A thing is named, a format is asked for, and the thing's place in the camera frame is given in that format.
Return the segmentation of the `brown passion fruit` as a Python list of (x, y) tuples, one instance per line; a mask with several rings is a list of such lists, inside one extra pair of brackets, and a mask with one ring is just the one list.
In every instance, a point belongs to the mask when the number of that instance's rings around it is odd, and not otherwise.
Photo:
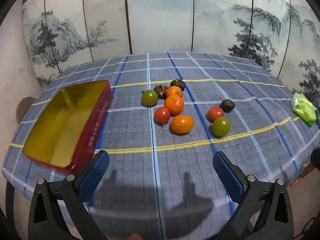
[(169, 87), (165, 85), (157, 85), (153, 90), (157, 93), (159, 99), (165, 99), (167, 97), (168, 88)]
[(170, 86), (171, 86), (171, 87), (172, 87), (172, 86), (177, 86), (177, 87), (179, 87), (179, 88), (181, 89), (181, 91), (184, 91), (184, 89), (185, 89), (185, 83), (184, 83), (184, 81), (181, 80), (181, 79), (174, 79), (174, 80), (172, 80), (171, 83), (170, 83)]
[(235, 107), (235, 103), (232, 100), (225, 99), (221, 102), (220, 108), (225, 112), (225, 113), (230, 113)]

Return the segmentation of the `green tomato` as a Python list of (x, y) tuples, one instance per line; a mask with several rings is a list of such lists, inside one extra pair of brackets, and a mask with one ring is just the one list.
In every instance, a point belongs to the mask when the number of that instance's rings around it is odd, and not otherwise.
[(154, 90), (142, 91), (141, 103), (143, 106), (154, 106), (158, 102), (158, 94)]
[(226, 117), (219, 117), (212, 124), (212, 133), (217, 137), (224, 137), (230, 130), (231, 122)]

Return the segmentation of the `red tin box gold interior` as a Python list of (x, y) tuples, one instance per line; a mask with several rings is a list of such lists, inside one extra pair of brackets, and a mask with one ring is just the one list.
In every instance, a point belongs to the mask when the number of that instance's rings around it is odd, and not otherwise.
[(63, 172), (86, 165), (93, 158), (112, 100), (106, 80), (61, 88), (37, 119), (23, 154)]

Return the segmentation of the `green snack packet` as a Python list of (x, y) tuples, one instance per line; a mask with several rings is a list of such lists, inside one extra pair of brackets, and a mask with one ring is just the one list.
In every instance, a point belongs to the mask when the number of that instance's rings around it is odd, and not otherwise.
[(317, 121), (317, 112), (313, 104), (304, 96), (294, 92), (291, 99), (291, 109), (300, 117), (309, 127)]

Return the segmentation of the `orange tangerine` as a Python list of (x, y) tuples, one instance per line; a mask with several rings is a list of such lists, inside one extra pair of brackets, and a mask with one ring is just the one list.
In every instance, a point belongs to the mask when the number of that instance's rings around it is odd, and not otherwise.
[(167, 107), (172, 116), (176, 116), (183, 110), (184, 101), (178, 95), (171, 95), (165, 99), (164, 106)]
[(194, 126), (194, 121), (191, 116), (180, 114), (175, 116), (171, 122), (171, 129), (177, 134), (189, 133)]
[(180, 98), (182, 97), (182, 90), (178, 86), (170, 86), (167, 91), (166, 91), (166, 97), (169, 96), (179, 96)]

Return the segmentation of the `orange tangerine bottom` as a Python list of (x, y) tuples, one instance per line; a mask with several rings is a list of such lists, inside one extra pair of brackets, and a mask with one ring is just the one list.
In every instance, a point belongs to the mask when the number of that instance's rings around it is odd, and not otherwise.
[(191, 116), (180, 114), (175, 116), (171, 122), (171, 129), (177, 134), (189, 133), (194, 126), (194, 121)]

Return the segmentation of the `painted landscape folding screen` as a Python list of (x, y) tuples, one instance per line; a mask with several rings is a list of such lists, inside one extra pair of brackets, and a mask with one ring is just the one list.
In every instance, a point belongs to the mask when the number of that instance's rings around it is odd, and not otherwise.
[(22, 28), (42, 86), (106, 57), (193, 51), (254, 60), (319, 94), (319, 20), (306, 0), (22, 0)]

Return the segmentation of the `blue plaid tablecloth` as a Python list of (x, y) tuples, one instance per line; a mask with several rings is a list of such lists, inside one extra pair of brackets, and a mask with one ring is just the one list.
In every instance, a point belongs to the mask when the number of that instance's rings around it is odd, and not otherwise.
[[(143, 90), (176, 78), (185, 82), (183, 114), (194, 120), (185, 135), (154, 123), (155, 109), (140, 102)], [(65, 177), (23, 154), (41, 112), (61, 88), (98, 80), (107, 80), (113, 92), (97, 143), (109, 153), (110, 165), (85, 206), (110, 239), (133, 233), (144, 239), (207, 239), (236, 209), (213, 168), (214, 152), (223, 151), (259, 180), (290, 183), (319, 145), (318, 127), (291, 111), (292, 93), (251, 60), (177, 52), (125, 55), (65, 70), (32, 105), (2, 167), (25, 198), (32, 198), (39, 178)], [(225, 99), (235, 103), (224, 112), (231, 130), (217, 137), (207, 113)]]

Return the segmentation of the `red tomato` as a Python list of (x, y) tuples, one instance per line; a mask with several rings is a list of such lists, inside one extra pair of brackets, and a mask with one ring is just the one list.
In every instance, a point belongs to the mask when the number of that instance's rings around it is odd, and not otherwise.
[(170, 115), (167, 107), (158, 107), (154, 113), (154, 121), (159, 124), (166, 124), (170, 119)]
[(224, 111), (219, 106), (211, 107), (208, 110), (207, 118), (210, 122), (214, 122), (216, 119), (224, 117)]

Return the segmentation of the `round grey stone disc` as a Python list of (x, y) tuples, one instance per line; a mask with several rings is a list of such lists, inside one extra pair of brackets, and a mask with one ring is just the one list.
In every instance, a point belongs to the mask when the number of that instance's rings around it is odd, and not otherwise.
[(16, 108), (16, 121), (19, 124), (36, 99), (32, 96), (23, 98)]

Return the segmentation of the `orange tangerine middle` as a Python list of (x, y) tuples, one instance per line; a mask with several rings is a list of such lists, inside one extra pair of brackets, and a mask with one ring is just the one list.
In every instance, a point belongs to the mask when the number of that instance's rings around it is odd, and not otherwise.
[(172, 116), (176, 116), (183, 110), (184, 101), (178, 95), (171, 95), (165, 99), (164, 106), (167, 107)]

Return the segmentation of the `green tomato right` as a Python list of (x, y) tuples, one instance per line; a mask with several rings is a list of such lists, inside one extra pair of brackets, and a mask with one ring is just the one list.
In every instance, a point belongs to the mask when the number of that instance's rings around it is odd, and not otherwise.
[(219, 117), (212, 124), (212, 133), (217, 137), (224, 137), (230, 130), (231, 122), (226, 117)]

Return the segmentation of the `green tomato left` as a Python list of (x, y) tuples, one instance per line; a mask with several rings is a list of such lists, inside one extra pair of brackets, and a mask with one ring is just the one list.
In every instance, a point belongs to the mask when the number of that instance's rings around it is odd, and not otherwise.
[(154, 106), (158, 102), (158, 94), (154, 90), (142, 91), (141, 103), (143, 106)]

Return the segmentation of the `brown passion fruit top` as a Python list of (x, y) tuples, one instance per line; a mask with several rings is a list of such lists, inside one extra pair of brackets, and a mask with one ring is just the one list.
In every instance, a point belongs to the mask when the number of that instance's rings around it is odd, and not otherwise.
[(172, 80), (171, 83), (170, 83), (170, 86), (171, 86), (171, 87), (172, 87), (172, 86), (177, 86), (177, 87), (179, 87), (179, 88), (181, 89), (181, 91), (184, 91), (184, 89), (185, 89), (185, 83), (184, 83), (184, 81), (181, 80), (181, 79), (174, 79), (174, 80)]

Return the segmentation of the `orange tangerine top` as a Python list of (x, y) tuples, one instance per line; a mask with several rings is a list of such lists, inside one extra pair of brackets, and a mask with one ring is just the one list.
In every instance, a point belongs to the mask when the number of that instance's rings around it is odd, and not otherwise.
[(178, 86), (170, 86), (167, 91), (166, 91), (166, 97), (169, 96), (179, 96), (180, 98), (182, 97), (182, 90)]

